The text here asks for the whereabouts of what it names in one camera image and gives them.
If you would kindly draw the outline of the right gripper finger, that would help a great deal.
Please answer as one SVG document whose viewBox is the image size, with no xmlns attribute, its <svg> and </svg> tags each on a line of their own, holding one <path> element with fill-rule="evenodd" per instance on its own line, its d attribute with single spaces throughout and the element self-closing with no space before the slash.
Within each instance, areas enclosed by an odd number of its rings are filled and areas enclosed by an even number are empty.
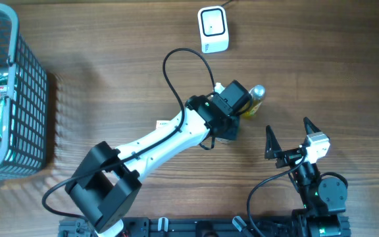
<svg viewBox="0 0 379 237">
<path fill-rule="evenodd" d="M 317 126 L 315 126 L 308 117 L 303 118 L 303 123 L 306 134 L 314 134 L 317 132 L 321 132 L 321 130 Z"/>
<path fill-rule="evenodd" d="M 266 126 L 265 159 L 277 159 L 282 149 L 270 125 Z"/>
</svg>

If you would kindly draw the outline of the yellow Vim dish soap bottle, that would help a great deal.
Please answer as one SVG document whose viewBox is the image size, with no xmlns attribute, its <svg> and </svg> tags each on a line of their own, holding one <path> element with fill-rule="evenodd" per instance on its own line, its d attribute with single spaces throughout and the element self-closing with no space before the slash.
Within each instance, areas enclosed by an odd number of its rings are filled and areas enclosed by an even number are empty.
<svg viewBox="0 0 379 237">
<path fill-rule="evenodd" d="M 249 90 L 249 93 L 252 97 L 252 105 L 250 105 L 250 102 L 247 102 L 244 105 L 244 107 L 242 108 L 242 111 L 245 111 L 245 112 L 241 115 L 243 118 L 253 117 L 266 97 L 266 89 L 264 86 L 260 84 L 251 88 Z"/>
</svg>

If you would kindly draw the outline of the green lid jar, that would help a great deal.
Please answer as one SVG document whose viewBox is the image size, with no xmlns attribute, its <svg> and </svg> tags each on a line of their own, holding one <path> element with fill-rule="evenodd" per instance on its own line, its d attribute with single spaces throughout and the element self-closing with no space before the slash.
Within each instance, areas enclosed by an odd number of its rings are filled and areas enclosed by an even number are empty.
<svg viewBox="0 0 379 237">
<path fill-rule="evenodd" d="M 228 139 L 225 139 L 225 138 L 215 138 L 216 141 L 222 143 L 222 144 L 232 144 L 235 142 L 235 140 L 228 140 Z"/>
</svg>

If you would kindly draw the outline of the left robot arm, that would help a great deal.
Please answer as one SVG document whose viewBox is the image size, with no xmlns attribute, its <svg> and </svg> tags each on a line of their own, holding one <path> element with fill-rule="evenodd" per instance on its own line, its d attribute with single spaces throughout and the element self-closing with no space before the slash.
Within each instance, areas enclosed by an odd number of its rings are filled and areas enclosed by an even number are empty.
<svg viewBox="0 0 379 237">
<path fill-rule="evenodd" d="M 192 96 L 166 125 L 116 148 L 101 142 L 90 149 L 65 186 L 66 193 L 98 236 L 116 236 L 142 182 L 180 152 L 232 129 L 251 101 L 237 81 L 211 95 Z"/>
</svg>

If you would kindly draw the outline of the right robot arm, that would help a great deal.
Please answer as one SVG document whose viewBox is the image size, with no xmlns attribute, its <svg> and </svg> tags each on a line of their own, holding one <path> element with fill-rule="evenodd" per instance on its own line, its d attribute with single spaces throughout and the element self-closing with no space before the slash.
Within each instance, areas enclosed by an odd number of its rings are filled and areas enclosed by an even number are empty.
<svg viewBox="0 0 379 237">
<path fill-rule="evenodd" d="M 306 137 L 297 148 L 282 150 L 271 126 L 266 127 L 265 158 L 290 169 L 289 177 L 303 203 L 291 213 L 289 236 L 351 236 L 346 211 L 347 179 L 336 172 L 321 173 L 317 161 L 330 149 L 330 138 L 307 117 Z"/>
</svg>

